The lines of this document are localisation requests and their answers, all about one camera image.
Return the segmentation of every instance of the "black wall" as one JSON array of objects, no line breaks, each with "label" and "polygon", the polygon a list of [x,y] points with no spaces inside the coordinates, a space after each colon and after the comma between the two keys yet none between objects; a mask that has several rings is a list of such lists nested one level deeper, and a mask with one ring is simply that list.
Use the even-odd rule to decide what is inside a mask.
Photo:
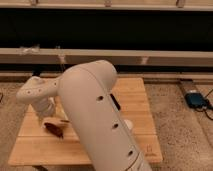
[{"label": "black wall", "polygon": [[0,9],[0,47],[213,51],[213,13]]}]

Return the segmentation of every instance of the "wire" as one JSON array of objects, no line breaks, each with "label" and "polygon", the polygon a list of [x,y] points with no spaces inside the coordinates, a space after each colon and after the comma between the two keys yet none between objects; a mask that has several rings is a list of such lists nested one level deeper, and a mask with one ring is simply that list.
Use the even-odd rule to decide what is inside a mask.
[{"label": "wire", "polygon": [[205,98],[207,98],[212,92],[213,92],[213,89],[207,93],[207,95],[205,96]]},{"label": "wire", "polygon": [[210,114],[207,112],[208,110],[213,111],[213,106],[211,105],[210,101],[207,99],[207,97],[213,92],[213,89],[210,90],[206,96],[204,97],[204,100],[206,101],[207,106],[203,106],[202,108],[195,108],[195,111],[197,112],[204,112],[206,114],[206,117],[213,121],[213,116],[211,117]]},{"label": "wire", "polygon": [[1,101],[3,99],[3,96],[4,96],[4,94],[0,92],[0,103],[1,103]]},{"label": "wire", "polygon": [[211,117],[211,116],[209,115],[209,113],[207,112],[207,110],[204,110],[204,113],[206,114],[207,118],[209,118],[210,120],[213,121],[213,117]]}]

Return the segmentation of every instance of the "wooden table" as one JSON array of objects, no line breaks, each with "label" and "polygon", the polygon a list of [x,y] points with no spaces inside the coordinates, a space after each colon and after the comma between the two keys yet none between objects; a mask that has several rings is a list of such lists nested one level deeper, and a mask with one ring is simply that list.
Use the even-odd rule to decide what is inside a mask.
[{"label": "wooden table", "polygon": [[[161,162],[162,154],[143,80],[119,78],[112,93],[121,105],[122,117],[133,122],[132,132],[147,160],[150,163]],[[60,99],[56,97],[55,101],[56,112],[62,112]],[[56,117],[45,120],[60,124],[60,119]],[[66,124],[63,128],[64,139],[59,139],[44,129],[33,108],[29,106],[10,155],[9,165],[91,164],[71,123]]]}]

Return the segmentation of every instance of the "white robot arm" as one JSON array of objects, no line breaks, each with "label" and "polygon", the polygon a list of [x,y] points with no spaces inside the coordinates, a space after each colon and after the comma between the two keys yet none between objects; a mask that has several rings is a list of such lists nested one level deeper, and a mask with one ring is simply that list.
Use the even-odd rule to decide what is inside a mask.
[{"label": "white robot arm", "polygon": [[110,96],[116,70],[107,61],[76,65],[53,81],[30,78],[17,93],[39,115],[54,112],[58,95],[97,171],[151,171]]}]

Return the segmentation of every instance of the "floor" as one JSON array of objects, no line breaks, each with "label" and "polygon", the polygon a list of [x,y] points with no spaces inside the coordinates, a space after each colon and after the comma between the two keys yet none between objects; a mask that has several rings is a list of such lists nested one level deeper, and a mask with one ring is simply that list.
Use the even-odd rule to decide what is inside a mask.
[{"label": "floor", "polygon": [[[26,105],[15,99],[23,83],[0,82],[0,170],[32,171],[32,167],[10,167],[7,160],[22,122]],[[164,161],[154,171],[212,171],[213,121],[189,109],[174,83],[145,84]],[[213,85],[198,85],[206,94]],[[92,167],[47,167],[51,171],[93,171]]]}]

